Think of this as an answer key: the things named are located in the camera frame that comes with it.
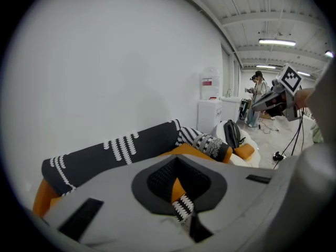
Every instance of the person standing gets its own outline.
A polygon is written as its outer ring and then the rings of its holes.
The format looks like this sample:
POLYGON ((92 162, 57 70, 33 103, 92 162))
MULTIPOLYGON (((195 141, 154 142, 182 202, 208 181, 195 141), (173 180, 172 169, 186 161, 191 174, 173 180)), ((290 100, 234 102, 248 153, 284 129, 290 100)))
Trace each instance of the person standing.
MULTIPOLYGON (((256 86, 253 89, 253 98, 252 98, 251 106, 266 93, 266 82, 262 74, 263 73, 261 71, 256 71, 255 73, 254 82, 256 83, 256 86)), ((253 111, 252 107, 250 107, 248 111, 248 115, 247 115, 247 121, 245 123, 249 127, 256 127, 258 125, 257 121, 259 119, 259 116, 260 116, 260 111, 253 111)))

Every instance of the white armchair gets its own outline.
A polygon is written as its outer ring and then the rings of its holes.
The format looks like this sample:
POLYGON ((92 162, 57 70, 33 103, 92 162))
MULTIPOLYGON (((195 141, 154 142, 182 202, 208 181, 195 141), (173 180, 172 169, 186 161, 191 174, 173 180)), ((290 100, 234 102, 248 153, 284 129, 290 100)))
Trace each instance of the white armchair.
MULTIPOLYGON (((226 140, 225 140, 225 133, 224 133, 224 124, 226 122, 227 121, 222 121, 214 129, 214 137, 222 139, 225 143, 226 143, 226 140)), ((240 131, 240 138, 242 139, 245 137, 243 144, 250 144, 254 148, 254 153, 250 156, 248 160, 243 160, 237 155, 232 154, 230 158, 230 164, 234 164, 237 166, 244 166, 244 167, 259 168, 260 154, 258 152, 258 146, 256 142, 253 141, 252 138, 249 136, 249 134, 246 131, 242 130, 240 127, 239 127, 239 131, 240 131)))

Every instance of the fluorescent ceiling light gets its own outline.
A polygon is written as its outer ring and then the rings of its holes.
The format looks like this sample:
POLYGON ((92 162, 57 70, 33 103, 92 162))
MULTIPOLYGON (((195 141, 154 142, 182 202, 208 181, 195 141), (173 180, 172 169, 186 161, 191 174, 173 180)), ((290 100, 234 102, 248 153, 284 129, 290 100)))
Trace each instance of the fluorescent ceiling light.
POLYGON ((300 71, 298 71, 298 73, 301 74, 301 75, 310 77, 310 74, 308 74, 308 73, 304 73, 304 72, 300 72, 300 71))
POLYGON ((333 58, 333 57, 334 57, 334 53, 332 53, 332 52, 329 51, 329 50, 327 50, 327 51, 325 52, 324 55, 326 55, 326 56, 328 56, 328 57, 330 57, 330 58, 333 58))
POLYGON ((295 41, 280 40, 280 39, 259 39, 259 44, 276 44, 285 46, 295 46, 295 41))
POLYGON ((270 66, 270 65, 257 65, 256 67, 259 67, 259 68, 269 68, 269 69, 276 69, 275 66, 270 66))

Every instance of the white floor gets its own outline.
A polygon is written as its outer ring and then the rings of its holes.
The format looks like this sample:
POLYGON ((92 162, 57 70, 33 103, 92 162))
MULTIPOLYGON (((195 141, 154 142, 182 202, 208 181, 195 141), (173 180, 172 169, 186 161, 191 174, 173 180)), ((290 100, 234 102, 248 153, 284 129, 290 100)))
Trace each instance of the white floor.
MULTIPOLYGON (((276 117, 275 120, 268 120, 268 119, 259 119, 259 127, 250 128, 242 120, 238 121, 238 126, 247 131, 251 138, 257 143, 259 148, 259 153, 261 156, 261 160, 259 163, 260 168, 269 168, 273 169, 276 162, 273 161, 272 157, 275 152, 279 151, 280 154, 289 144, 291 139, 293 138, 295 132, 297 131, 298 122, 296 123, 289 123, 285 117, 276 117), (279 131, 270 131, 267 127, 279 129, 279 131)), ((306 124, 304 126, 304 143, 303 149, 313 145, 312 135, 310 129, 310 124, 306 124)), ((302 129, 299 134, 299 138, 296 144, 296 148, 294 150, 294 155, 299 155, 301 153, 301 146, 302 146, 302 129)), ((285 151, 286 156, 290 156, 292 152, 292 148, 294 146, 295 139, 289 145, 287 150, 285 151)))

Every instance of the ceiling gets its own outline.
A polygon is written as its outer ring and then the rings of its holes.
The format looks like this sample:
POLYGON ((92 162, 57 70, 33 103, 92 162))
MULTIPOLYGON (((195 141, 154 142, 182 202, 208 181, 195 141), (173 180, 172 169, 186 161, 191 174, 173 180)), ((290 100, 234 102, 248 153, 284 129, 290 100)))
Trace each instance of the ceiling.
POLYGON ((329 58, 330 40, 313 0, 200 0, 219 21, 244 69, 282 66, 319 78, 329 58), (260 38, 287 39, 294 47, 260 45, 260 38))

